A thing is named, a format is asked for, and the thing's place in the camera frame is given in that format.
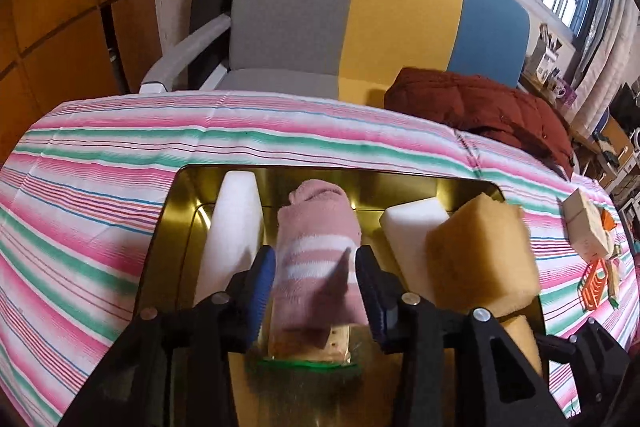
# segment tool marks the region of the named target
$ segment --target rolled pink sock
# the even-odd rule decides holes
[[[308,180],[289,202],[278,211],[272,330],[366,325],[354,263],[360,225],[347,195]]]

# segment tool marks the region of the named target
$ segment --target yellow sponge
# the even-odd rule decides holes
[[[427,273],[439,308],[484,307],[504,317],[539,293],[538,268],[519,206],[480,194],[433,230]]]
[[[509,333],[513,342],[520,348],[522,354],[529,360],[529,363],[536,370],[536,373],[542,376],[542,361],[540,360],[540,352],[533,331],[529,327],[527,317],[518,315],[502,323],[502,327]]]

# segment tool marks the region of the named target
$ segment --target metal screw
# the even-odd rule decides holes
[[[211,296],[211,302],[213,304],[226,304],[229,302],[229,295],[225,292],[215,292]]]
[[[491,313],[484,308],[476,308],[474,310],[474,318],[480,322],[487,322],[491,318]]]
[[[144,321],[152,321],[158,317],[158,310],[155,308],[145,308],[140,312],[140,318]]]
[[[409,306],[416,306],[420,302],[420,296],[417,293],[403,293],[402,302],[409,304]]]

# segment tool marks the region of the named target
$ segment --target gray armrest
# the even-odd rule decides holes
[[[175,78],[180,72],[229,28],[231,28],[229,15],[218,15],[210,20],[183,41],[178,42],[151,66],[142,84],[158,83],[162,84],[167,91],[173,90]]]

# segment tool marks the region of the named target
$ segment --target brown puffer jacket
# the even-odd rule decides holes
[[[443,123],[524,150],[571,180],[573,150],[564,122],[532,94],[484,76],[403,68],[385,109]]]

